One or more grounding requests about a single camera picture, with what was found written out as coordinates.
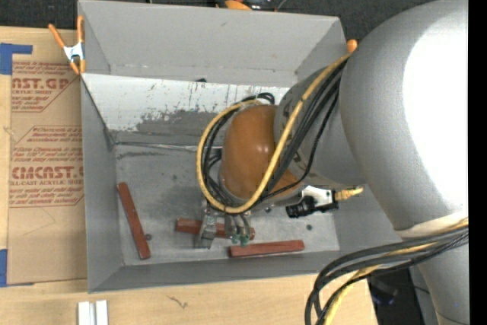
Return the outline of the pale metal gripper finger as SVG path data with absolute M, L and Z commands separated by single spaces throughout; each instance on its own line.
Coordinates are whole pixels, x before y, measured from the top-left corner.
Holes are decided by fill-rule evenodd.
M 202 223 L 202 238 L 214 239 L 217 232 L 218 217 L 214 215 L 206 215 Z
M 194 239 L 194 247 L 196 249 L 210 250 L 214 241 L 214 236 L 211 234 L 197 234 Z

